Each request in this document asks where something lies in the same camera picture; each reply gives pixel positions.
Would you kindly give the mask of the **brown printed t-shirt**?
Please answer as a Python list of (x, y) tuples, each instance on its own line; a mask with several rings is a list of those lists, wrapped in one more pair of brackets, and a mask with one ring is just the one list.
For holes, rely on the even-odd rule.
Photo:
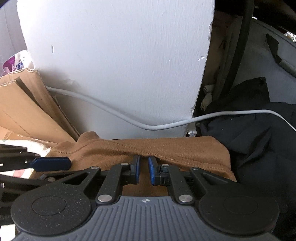
[(160, 164), (175, 165), (182, 171), (199, 167), (223, 178), (235, 181), (231, 171), (230, 154), (214, 137), (143, 138), (105, 140), (95, 132), (83, 133), (77, 142), (61, 142), (48, 152), (48, 157), (68, 157), (72, 171), (98, 166), (102, 171), (115, 164), (129, 163), (140, 155), (140, 176), (137, 185), (123, 188), (124, 196), (166, 196), (163, 186), (153, 186), (149, 179), (148, 157)]

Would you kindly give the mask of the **flattened brown cardboard box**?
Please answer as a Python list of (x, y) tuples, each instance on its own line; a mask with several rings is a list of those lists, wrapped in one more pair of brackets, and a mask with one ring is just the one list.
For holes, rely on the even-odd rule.
[(52, 147), (78, 138), (37, 70), (22, 69), (1, 77), (2, 140), (36, 141)]

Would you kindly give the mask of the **cream bear print blanket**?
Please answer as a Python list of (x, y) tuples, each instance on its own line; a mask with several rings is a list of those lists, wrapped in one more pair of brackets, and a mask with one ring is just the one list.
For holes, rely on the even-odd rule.
[(20, 195), (48, 184), (45, 180), (29, 180), (4, 175), (7, 171), (29, 169), (40, 155), (28, 152), (26, 147), (1, 144), (1, 226), (12, 225), (11, 206)]

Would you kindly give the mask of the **purple white detergent bag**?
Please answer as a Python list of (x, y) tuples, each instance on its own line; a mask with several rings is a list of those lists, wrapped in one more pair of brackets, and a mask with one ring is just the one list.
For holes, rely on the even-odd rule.
[(22, 50), (5, 61), (2, 65), (1, 77), (25, 68), (34, 69), (34, 63), (30, 53)]

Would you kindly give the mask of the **black folded garment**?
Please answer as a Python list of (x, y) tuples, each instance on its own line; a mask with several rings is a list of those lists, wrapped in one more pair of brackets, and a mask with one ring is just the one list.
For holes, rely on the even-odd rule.
[(295, 240), (295, 105), (271, 102), (264, 77), (244, 81), (206, 113), (250, 110), (201, 122), (230, 153), (236, 180), (274, 197), (280, 207), (274, 235)]

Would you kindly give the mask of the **black suitcase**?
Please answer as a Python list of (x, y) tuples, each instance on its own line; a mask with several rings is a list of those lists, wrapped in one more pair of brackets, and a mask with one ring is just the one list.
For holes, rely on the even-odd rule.
[(295, 1), (216, 1), (194, 116), (227, 103), (295, 103)]

